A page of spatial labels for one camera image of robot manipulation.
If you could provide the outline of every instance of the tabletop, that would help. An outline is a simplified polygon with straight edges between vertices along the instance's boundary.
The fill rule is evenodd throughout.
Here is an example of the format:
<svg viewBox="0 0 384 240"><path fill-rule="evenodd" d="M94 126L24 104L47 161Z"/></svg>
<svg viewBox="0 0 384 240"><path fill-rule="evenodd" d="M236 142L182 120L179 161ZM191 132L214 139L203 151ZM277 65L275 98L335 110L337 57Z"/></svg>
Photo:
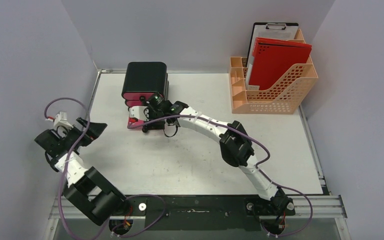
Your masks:
<svg viewBox="0 0 384 240"><path fill-rule="evenodd" d="M247 195L257 191L239 168L222 159L216 142L179 128L167 138L162 131L127 129L128 108L122 98L125 74L101 74L90 110L92 122L108 127L80 151L86 167L94 166L126 195ZM271 158L261 168L277 183L321 194L317 169L298 110L291 115L232 114L227 73L168 74L168 99L181 101L223 122L241 122L264 144ZM167 126L168 135L174 132ZM252 145L259 159L263 149Z"/></svg>

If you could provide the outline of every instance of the wall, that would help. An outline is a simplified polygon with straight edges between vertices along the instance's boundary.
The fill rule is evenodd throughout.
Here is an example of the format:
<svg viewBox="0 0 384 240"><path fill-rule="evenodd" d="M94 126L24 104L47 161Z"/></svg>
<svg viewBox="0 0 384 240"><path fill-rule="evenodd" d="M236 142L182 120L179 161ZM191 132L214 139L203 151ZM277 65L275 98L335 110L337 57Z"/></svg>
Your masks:
<svg viewBox="0 0 384 240"><path fill-rule="evenodd" d="M98 68L133 61L169 70L228 71L255 22L296 22L311 42L334 0L63 0Z"/></svg>
<svg viewBox="0 0 384 240"><path fill-rule="evenodd" d="M384 1L336 0L313 40L304 110L353 240L384 239Z"/></svg>
<svg viewBox="0 0 384 240"><path fill-rule="evenodd" d="M96 69L59 0L0 0L0 240L41 239L59 174L33 139L46 104L87 102ZM53 107L75 119L74 103Z"/></svg>

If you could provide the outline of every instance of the folder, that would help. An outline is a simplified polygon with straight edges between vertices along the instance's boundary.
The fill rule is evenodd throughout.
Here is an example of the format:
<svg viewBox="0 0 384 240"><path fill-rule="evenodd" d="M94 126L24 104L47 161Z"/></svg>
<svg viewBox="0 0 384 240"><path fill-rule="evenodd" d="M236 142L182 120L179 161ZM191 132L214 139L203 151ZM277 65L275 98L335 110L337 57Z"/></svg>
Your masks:
<svg viewBox="0 0 384 240"><path fill-rule="evenodd" d="M294 64L305 64L310 44L257 37L252 50L253 62L248 65L248 90L267 90Z"/></svg>

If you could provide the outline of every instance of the purple cable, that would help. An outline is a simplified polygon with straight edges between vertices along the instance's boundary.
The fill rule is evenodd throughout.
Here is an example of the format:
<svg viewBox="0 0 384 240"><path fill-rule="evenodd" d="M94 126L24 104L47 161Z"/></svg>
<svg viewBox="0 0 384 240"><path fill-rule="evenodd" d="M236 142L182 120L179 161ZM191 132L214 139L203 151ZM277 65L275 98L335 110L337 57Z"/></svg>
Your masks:
<svg viewBox="0 0 384 240"><path fill-rule="evenodd" d="M66 221L66 219L64 217L64 213L63 213L63 206L62 206L62 203L61 203L62 202L61 193L63 192L63 187L64 187L66 175L67 175L67 166L69 165L70 155L72 154L72 152L73 152L74 148L76 147L76 145L80 142L80 140L83 138L83 136L85 136L86 132L88 131L89 125L91 124L91 120L90 120L89 112L88 112L88 109L86 108L86 106L81 101L79 101L77 99L74 99L74 98L71 98L71 97L59 97L57 99L52 100L50 103L48 103L48 105L45 107L45 111L44 111L45 119L48 119L48 109L49 109L49 107L53 103L61 101L61 100L71 100L71 101L74 101L74 102L80 104L86 110L87 124L86 124L86 127L84 128L83 132L81 133L81 135L78 137L78 139L74 142L74 144L68 150L67 158L65 159L64 171L62 171L61 178L59 179L58 198L57 198L57 200L58 200L59 217L61 218L62 226L64 227L65 231L73 239L75 239L75 240L83 240L83 238L80 238L80 237L76 236L71 231L71 229L69 228L69 226L67 224L67 221ZM105 227L107 226L108 221L109 221L109 219L105 221L105 223L102 225L102 227L98 231L98 233L94 237L92 237L90 240L95 240L95 239L97 239L99 237L99 235L101 235L101 233L104 231Z"/></svg>
<svg viewBox="0 0 384 240"><path fill-rule="evenodd" d="M166 212L166 201L164 201L164 199L162 197L158 196L158 195L154 195L154 194L138 194L138 195L128 196L126 198L126 201L129 200L129 199L135 198L135 197L154 197L154 198L158 198L158 199L161 200L162 204L164 205L164 208L163 208L161 214L153 222L151 222L148 226L146 226L142 230L140 230L140 231L138 231L136 233L130 234L130 235L120 235L119 236L120 238L130 238L130 237L134 237L136 235L139 235L139 234L145 232L147 229L149 229L154 224L156 224L163 217L164 213ZM114 230L116 230L118 227L121 227L123 225L124 225L124 223L118 224L115 227L113 227L111 229L111 231L114 232Z"/></svg>
<svg viewBox="0 0 384 240"><path fill-rule="evenodd" d="M128 128L128 129L136 129L136 128L140 128L140 127L145 126L145 125L148 125L148 124L152 124L152 123L159 122L159 121L166 120L166 119L173 119L173 118L189 118L189 119L197 118L197 119L199 119L199 120L203 120L203 121L209 122L210 124L213 124L213 125L215 125L215 126L217 126L217 127L222 127L222 128L226 128L226 129L228 129L228 130L231 130L232 132L235 132L235 133L241 135L242 137L244 137L244 138L246 138L246 139L248 139L248 140L254 142L254 143L257 144L258 146L260 146L262 149L264 149L264 150L266 151L266 153L267 153L267 157L266 157L266 158L264 158L263 160L261 160L261 161L259 161L259 162L257 162L257 163L255 164L255 168L257 168L257 169L258 169L258 165L264 163L265 161L269 160L269 158L270 158L270 152L269 152L269 150L268 150L268 149L267 149L261 142L255 140L254 138L252 138L252 137L246 135L246 134L243 133L243 132L240 132L240 131L234 129L233 127L226 126L226 125L223 125L223 124L220 124L220 123L217 123L217 122L210 121L210 120L208 120L208 119L206 119L206 118L204 118L204 117L201 117L201 116L198 116L198 117L196 117L196 116L192 116L192 115L172 115L172 116L164 116L164 117L160 117L160 118L157 118L157 119L153 119L153 120L147 121L147 122L142 123L142 124L139 124L139 125L134 125L134 126L129 125L127 128ZM286 236L290 236L290 235L296 234L296 233L298 233L298 232L304 230L304 229L311 223L311 221L312 221L312 219L313 219L313 205L312 205L310 199L309 199L304 193L302 193L302 192L300 192L300 191L298 191L298 190L296 190L296 189L294 189L294 188L287 187L287 186L283 186L283 185L280 185L280 184L274 182L273 180L271 180L271 179L269 178L269 176L267 176L266 173L264 173L263 170L258 169L258 171L259 171L265 178L267 178L269 181L271 181L271 183L273 183L275 186L277 186L277 187L279 187L279 188L283 188L283 189L287 189L287 190L296 192L296 193L298 193L299 195L303 196L303 197L307 200L307 202L308 202L308 204L309 204L309 206L310 206L310 217L308 218L308 221L304 224L304 226L302 226L300 229L297 229L297 230L295 230L295 231L292 231L292 232L289 232L289 233L285 233L285 234L282 234L282 235L275 235L275 234L272 234L272 233L270 233L270 232L269 232L269 234L270 234L271 236L286 237Z"/></svg>

